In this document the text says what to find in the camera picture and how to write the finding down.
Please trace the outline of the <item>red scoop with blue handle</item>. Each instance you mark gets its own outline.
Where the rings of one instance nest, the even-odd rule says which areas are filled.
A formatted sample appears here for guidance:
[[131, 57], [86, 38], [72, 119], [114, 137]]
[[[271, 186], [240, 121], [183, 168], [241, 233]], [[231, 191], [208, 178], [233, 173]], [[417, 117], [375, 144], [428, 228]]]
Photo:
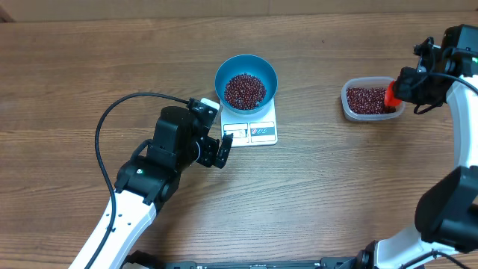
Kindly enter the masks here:
[[387, 90], [385, 91], [385, 97], [384, 97], [385, 107], [397, 107], [402, 103], [402, 101], [400, 99], [397, 99], [394, 95], [394, 84], [395, 84], [395, 81], [392, 81], [388, 85]]

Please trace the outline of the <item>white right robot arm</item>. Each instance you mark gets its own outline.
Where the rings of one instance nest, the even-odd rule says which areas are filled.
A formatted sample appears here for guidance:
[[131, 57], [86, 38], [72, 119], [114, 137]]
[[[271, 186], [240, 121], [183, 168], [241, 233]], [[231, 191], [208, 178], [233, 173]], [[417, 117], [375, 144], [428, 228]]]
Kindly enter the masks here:
[[453, 118], [454, 168], [419, 200], [413, 225], [373, 241], [343, 268], [421, 268], [477, 249], [477, 27], [457, 25], [441, 45], [429, 37], [414, 47], [415, 68], [404, 67], [389, 84], [385, 104], [415, 105], [424, 114], [443, 104]]

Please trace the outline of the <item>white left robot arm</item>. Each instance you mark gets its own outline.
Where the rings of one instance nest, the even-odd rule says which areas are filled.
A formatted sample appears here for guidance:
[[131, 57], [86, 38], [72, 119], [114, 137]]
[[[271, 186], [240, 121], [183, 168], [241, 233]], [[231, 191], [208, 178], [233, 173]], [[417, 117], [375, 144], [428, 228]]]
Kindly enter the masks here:
[[113, 197], [71, 264], [72, 268], [121, 268], [137, 239], [177, 191], [181, 173], [196, 162], [222, 168], [232, 136], [208, 133], [221, 107], [208, 99], [161, 110], [153, 138], [145, 140], [118, 171]]

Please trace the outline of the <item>white digital kitchen scale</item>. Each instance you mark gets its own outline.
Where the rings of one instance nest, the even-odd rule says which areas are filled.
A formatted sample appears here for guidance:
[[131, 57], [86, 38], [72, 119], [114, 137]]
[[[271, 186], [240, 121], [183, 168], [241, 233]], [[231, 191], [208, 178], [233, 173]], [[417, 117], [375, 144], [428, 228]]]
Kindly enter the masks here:
[[223, 106], [223, 135], [232, 135], [232, 147], [270, 146], [278, 141], [275, 100], [254, 114], [238, 114]]

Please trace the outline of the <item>red beans in bowl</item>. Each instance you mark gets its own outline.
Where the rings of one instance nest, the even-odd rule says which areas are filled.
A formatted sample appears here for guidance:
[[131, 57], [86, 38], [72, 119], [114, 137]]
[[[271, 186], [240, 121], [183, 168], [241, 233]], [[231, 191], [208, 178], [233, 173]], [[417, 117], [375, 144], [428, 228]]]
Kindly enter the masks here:
[[243, 73], [233, 77], [225, 87], [224, 99], [238, 110], [257, 108], [266, 96], [266, 88], [261, 80]]

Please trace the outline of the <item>blue metal bowl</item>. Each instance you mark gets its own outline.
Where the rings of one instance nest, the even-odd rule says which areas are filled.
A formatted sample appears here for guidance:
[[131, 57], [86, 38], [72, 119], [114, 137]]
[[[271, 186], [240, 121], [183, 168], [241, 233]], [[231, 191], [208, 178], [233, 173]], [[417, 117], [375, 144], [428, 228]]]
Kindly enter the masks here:
[[[243, 73], [259, 78], [267, 91], [261, 104], [257, 108], [247, 111], [233, 108], [224, 99], [226, 84], [236, 75]], [[236, 55], [220, 65], [214, 78], [214, 87], [219, 100], [228, 109], [238, 114], [254, 114], [274, 99], [279, 87], [279, 80], [276, 71], [265, 59], [256, 55]]]

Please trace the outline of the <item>clear plastic bean container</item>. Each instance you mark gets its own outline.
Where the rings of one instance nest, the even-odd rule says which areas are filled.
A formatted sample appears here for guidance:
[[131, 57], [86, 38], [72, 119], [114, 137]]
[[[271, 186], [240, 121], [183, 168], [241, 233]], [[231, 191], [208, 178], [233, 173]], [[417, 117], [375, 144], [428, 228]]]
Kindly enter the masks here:
[[385, 89], [388, 88], [389, 84], [394, 79], [391, 77], [385, 76], [375, 76], [375, 77], [362, 77], [362, 78], [353, 78], [349, 80], [341, 90], [341, 101], [342, 107], [344, 110], [344, 116], [350, 120], [355, 122], [373, 122], [373, 121], [381, 121], [381, 120], [390, 120], [399, 117], [405, 110], [406, 104], [401, 102], [400, 105], [396, 107], [396, 111], [394, 113], [389, 114], [357, 114], [353, 112], [349, 106], [349, 102], [347, 101], [347, 89], [352, 87], [363, 87], [363, 88], [371, 88], [371, 87], [384, 87]]

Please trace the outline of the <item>red beans in container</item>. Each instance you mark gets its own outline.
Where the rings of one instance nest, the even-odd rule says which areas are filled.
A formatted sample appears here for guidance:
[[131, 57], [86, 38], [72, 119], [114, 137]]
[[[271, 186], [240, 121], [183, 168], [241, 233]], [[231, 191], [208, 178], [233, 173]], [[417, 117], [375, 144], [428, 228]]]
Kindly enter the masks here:
[[346, 90], [347, 103], [356, 114], [390, 114], [397, 109], [385, 105], [386, 89], [383, 87], [349, 87]]

